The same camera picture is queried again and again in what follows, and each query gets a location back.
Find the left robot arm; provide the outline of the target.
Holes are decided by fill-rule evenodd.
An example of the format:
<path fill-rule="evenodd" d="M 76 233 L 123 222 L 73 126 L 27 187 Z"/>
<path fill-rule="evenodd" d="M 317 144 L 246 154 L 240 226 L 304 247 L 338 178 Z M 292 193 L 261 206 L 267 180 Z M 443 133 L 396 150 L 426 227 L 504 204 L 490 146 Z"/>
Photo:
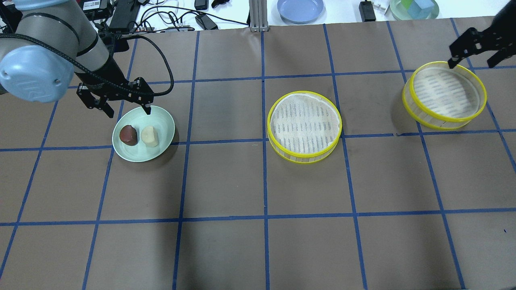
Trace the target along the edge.
<path fill-rule="evenodd" d="M 77 2 L 14 0 L 12 6 L 21 19 L 14 33 L 1 35 L 1 94 L 51 103 L 76 76 L 76 93 L 89 109 L 112 118 L 109 102 L 125 100 L 151 113 L 153 91 L 142 78 L 127 80 Z"/>

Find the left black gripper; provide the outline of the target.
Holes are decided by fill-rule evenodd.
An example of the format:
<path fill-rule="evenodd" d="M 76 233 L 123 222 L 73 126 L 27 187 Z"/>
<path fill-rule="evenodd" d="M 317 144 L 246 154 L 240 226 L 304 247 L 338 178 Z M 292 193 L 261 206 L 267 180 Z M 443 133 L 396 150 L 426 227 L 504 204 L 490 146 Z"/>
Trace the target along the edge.
<path fill-rule="evenodd" d="M 120 88 L 117 88 L 107 83 L 103 83 L 102 86 L 87 86 L 80 83 L 76 94 L 87 108 L 102 110 L 109 118 L 114 117 L 114 110 L 108 104 L 109 101 L 129 101 L 142 106 L 147 115 L 151 114 L 154 92 L 142 77 L 126 81 L 119 86 Z"/>

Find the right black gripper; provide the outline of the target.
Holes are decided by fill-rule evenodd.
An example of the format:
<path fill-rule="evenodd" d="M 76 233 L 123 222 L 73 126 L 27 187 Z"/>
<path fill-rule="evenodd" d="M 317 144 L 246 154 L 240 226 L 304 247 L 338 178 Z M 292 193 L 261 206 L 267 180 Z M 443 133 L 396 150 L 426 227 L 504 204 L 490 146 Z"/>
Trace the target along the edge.
<path fill-rule="evenodd" d="M 468 28 L 450 46 L 448 67 L 455 68 L 463 59 L 487 51 L 495 51 L 487 60 L 489 68 L 496 67 L 505 59 L 516 54 L 515 18 L 494 18 L 490 27 L 484 31 Z"/>

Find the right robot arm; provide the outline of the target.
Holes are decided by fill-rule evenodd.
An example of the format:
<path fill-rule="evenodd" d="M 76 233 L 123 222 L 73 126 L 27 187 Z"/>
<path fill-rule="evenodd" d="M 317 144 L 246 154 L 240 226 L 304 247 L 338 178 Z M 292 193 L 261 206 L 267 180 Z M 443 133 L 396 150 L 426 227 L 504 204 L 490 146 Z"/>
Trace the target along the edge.
<path fill-rule="evenodd" d="M 468 28 L 449 46 L 449 68 L 455 68 L 463 59 L 487 51 L 495 51 L 488 60 L 489 68 L 496 67 L 516 54 L 516 2 L 510 0 L 493 18 L 488 28 L 479 31 Z"/>

